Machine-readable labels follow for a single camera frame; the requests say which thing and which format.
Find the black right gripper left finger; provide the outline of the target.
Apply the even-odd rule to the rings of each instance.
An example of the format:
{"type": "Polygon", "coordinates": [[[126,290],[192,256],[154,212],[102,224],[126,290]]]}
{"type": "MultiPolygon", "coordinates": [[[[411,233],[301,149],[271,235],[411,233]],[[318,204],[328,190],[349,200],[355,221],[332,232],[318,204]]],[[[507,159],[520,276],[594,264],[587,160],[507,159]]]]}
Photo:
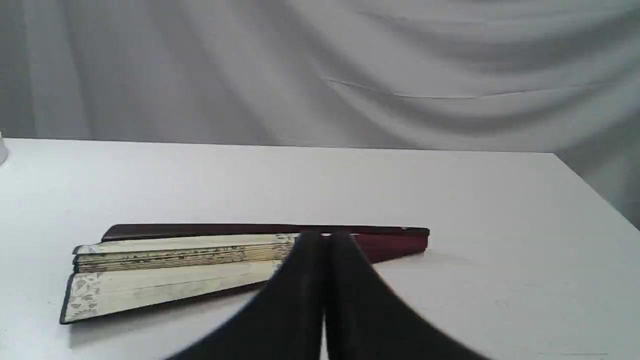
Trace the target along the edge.
{"type": "Polygon", "coordinates": [[[318,360],[328,243],[297,237],[285,261],[247,305],[174,360],[318,360]]]}

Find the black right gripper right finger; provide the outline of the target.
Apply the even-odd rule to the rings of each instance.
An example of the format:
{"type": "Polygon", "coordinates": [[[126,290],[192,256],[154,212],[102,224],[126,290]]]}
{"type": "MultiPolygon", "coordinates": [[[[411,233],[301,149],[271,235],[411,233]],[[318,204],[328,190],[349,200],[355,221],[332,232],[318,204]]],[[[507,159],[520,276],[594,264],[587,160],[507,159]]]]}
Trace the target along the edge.
{"type": "Polygon", "coordinates": [[[482,360],[407,305],[374,264],[422,254],[425,235],[329,236],[327,355],[331,360],[482,360]]]}

